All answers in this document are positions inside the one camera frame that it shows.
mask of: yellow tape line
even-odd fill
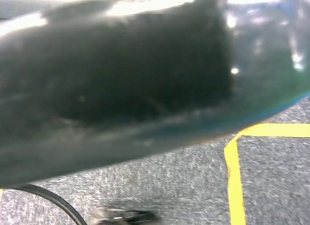
[[[244,129],[228,143],[225,148],[225,159],[228,171],[227,191],[232,225],[247,224],[238,157],[238,140],[241,136],[310,137],[310,124],[258,124]]]

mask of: black cable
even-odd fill
[[[27,193],[32,193],[35,195],[38,195],[38,196],[47,199],[63,210],[64,212],[68,214],[70,218],[74,220],[77,225],[87,225],[85,220],[84,220],[78,212],[77,212],[75,208],[73,208],[69,202],[66,201],[65,199],[60,196],[52,193],[51,191],[43,189],[37,185],[32,185],[32,184],[26,184],[26,185],[21,186],[21,187],[8,188],[8,189],[20,190],[20,191],[27,192]]]

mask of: black cord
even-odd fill
[[[21,187],[8,188],[8,189],[32,193],[35,195],[38,195],[38,196],[47,199],[63,210],[64,212],[68,214],[70,218],[74,220],[77,225],[87,225],[85,220],[84,220],[78,212],[77,212],[75,208],[73,208],[69,202],[66,201],[65,199],[60,196],[52,193],[51,191],[43,189],[37,185],[32,185],[32,184],[26,184],[26,185],[21,186]]]

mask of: glossy black surface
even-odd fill
[[[282,110],[310,90],[309,16],[302,0],[103,0],[4,24],[0,186],[192,145]]]

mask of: floor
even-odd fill
[[[310,124],[310,98],[268,122]],[[232,137],[36,183],[84,218],[114,206],[153,210],[167,225],[229,225],[224,148]],[[241,137],[238,153],[247,225],[310,224],[309,138]],[[44,199],[5,191],[0,224],[73,223]]]

